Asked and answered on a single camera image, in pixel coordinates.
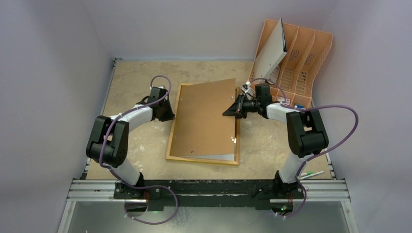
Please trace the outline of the building photo print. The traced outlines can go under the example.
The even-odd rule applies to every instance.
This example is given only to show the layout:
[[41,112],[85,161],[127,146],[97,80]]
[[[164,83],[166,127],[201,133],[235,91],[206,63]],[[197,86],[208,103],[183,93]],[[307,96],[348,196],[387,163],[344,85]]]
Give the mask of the building photo print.
[[215,155],[194,155],[194,156],[182,156],[185,159],[196,159],[196,160],[218,160],[218,161],[235,161],[235,154],[215,154]]

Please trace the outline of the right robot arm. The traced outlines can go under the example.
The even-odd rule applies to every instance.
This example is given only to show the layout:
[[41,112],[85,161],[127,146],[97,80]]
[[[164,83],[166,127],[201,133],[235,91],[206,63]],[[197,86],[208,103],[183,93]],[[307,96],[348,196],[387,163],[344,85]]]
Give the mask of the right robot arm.
[[258,113],[287,126],[290,154],[276,172],[272,185],[274,194],[283,198],[298,188],[300,175],[310,157],[328,147],[329,139],[321,115],[318,110],[293,110],[273,101],[270,86],[263,83],[256,85],[255,96],[251,99],[246,94],[239,94],[222,115],[246,118],[248,113]]

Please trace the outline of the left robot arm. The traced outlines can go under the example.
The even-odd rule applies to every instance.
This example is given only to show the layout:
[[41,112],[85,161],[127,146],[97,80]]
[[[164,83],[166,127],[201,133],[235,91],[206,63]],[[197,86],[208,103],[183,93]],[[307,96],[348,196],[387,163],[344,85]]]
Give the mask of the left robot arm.
[[126,193],[134,199],[143,196],[146,186],[140,171],[127,159],[129,133],[154,121],[173,120],[169,90],[152,87],[149,95],[131,109],[114,116],[95,118],[86,147],[86,156],[94,160],[126,186]]

